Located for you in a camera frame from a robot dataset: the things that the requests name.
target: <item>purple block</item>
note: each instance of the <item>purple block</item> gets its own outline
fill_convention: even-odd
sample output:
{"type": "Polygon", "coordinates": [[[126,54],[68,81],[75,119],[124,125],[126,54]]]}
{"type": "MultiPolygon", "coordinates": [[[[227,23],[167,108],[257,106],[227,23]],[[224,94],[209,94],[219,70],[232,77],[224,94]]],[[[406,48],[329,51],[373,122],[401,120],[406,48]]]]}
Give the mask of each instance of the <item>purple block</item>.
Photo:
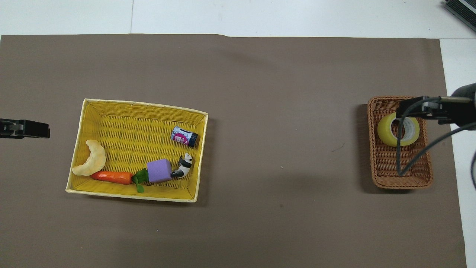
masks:
{"type": "Polygon", "coordinates": [[[160,159],[147,163],[147,171],[149,172],[149,181],[153,183],[169,181],[172,178],[172,166],[167,159],[160,159]]]}

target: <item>cable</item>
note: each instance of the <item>cable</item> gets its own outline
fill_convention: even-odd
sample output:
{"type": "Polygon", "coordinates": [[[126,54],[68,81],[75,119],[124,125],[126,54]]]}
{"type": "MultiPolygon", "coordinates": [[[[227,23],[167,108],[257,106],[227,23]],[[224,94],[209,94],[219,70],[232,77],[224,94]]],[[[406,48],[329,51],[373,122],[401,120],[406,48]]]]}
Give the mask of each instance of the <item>cable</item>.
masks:
{"type": "Polygon", "coordinates": [[[398,131],[397,131],[397,173],[399,176],[402,176],[405,172],[401,173],[400,172],[400,141],[402,137],[402,132],[403,132],[403,121],[405,120],[405,117],[408,116],[408,114],[418,106],[426,103],[426,102],[439,102],[441,100],[441,97],[435,97],[435,98],[426,98],[423,100],[419,100],[416,103],[410,105],[405,112],[402,114],[402,117],[400,118],[400,123],[398,124],[398,131]]]}
{"type": "MultiPolygon", "coordinates": [[[[432,141],[425,148],[423,148],[415,157],[413,157],[412,160],[410,160],[410,162],[406,165],[406,167],[403,169],[403,171],[400,171],[400,169],[399,169],[400,167],[397,166],[398,175],[403,176],[403,174],[405,174],[422,155],[424,155],[431,147],[435,146],[437,143],[441,142],[442,140],[448,138],[449,136],[451,136],[453,134],[456,134],[458,132],[461,132],[463,130],[471,128],[473,126],[476,126],[476,122],[465,124],[464,126],[459,127],[459,128],[457,128],[453,131],[450,131],[450,132],[444,134],[443,136],[437,138],[436,140],[432,141]]],[[[400,157],[399,154],[397,154],[397,162],[400,162],[399,157],[400,157]]],[[[474,178],[474,174],[473,174],[473,166],[474,166],[474,162],[476,160],[475,157],[476,157],[476,154],[473,157],[473,162],[471,163],[471,177],[473,178],[473,183],[475,184],[475,187],[476,187],[476,182],[475,182],[475,178],[474,178]]]]}

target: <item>basket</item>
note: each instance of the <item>basket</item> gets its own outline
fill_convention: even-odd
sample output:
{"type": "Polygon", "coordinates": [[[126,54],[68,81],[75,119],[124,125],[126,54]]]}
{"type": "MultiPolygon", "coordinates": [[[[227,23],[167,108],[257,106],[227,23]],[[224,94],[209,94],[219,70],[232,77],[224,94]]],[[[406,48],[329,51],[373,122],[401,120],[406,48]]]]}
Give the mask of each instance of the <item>basket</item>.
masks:
{"type": "Polygon", "coordinates": [[[89,157],[86,141],[97,140],[106,152],[105,171],[136,173],[147,162],[168,159],[172,169],[180,156],[189,153],[193,165],[188,175],[162,183],[145,183],[138,193],[135,184],[122,185],[97,181],[69,172],[66,191],[95,196],[113,196],[175,202],[196,202],[200,183],[203,147],[208,114],[187,108],[152,103],[85,99],[71,168],[89,157]],[[198,134],[198,142],[189,147],[172,141],[172,129],[179,127],[198,134]]]}
{"type": "MultiPolygon", "coordinates": [[[[427,151],[403,176],[397,173],[397,149],[383,143],[377,134],[378,122],[394,113],[401,100],[410,96],[377,96],[368,102],[368,133],[370,138],[370,167],[374,184],[380,188],[418,189],[426,188],[433,182],[430,154],[427,151]]],[[[401,166],[405,167],[428,143],[426,121],[417,118],[420,125],[418,139],[410,145],[401,147],[401,166]]],[[[397,126],[392,126],[397,133],[397,126]]]]}

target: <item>panda figurine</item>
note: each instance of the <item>panda figurine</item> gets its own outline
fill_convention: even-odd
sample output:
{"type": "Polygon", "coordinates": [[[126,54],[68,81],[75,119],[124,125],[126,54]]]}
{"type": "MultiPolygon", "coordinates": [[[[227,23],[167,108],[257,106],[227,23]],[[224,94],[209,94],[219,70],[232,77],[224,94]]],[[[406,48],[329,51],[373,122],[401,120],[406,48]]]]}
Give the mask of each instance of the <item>panda figurine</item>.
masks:
{"type": "Polygon", "coordinates": [[[172,178],[177,178],[177,179],[183,178],[188,174],[191,167],[192,167],[192,156],[189,155],[188,153],[185,153],[184,158],[180,157],[180,159],[178,160],[178,169],[174,170],[170,176],[172,178]]]}

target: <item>yellow basket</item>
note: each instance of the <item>yellow basket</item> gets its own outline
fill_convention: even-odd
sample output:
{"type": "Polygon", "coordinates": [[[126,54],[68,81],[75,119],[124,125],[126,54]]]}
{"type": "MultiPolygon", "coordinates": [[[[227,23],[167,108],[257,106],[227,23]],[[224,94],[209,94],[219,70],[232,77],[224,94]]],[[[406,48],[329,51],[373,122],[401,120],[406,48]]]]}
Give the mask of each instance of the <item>yellow basket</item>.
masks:
{"type": "Polygon", "coordinates": [[[178,168],[180,156],[189,153],[193,165],[188,175],[163,183],[145,183],[144,193],[135,184],[122,185],[97,181],[69,172],[68,193],[113,196],[175,202],[196,202],[200,183],[203,147],[208,114],[187,108],[152,103],[85,99],[71,168],[89,157],[86,141],[97,140],[106,151],[105,171],[136,173],[147,162],[168,159],[178,168]],[[198,142],[189,147],[170,139],[173,128],[198,134],[198,142]]]}

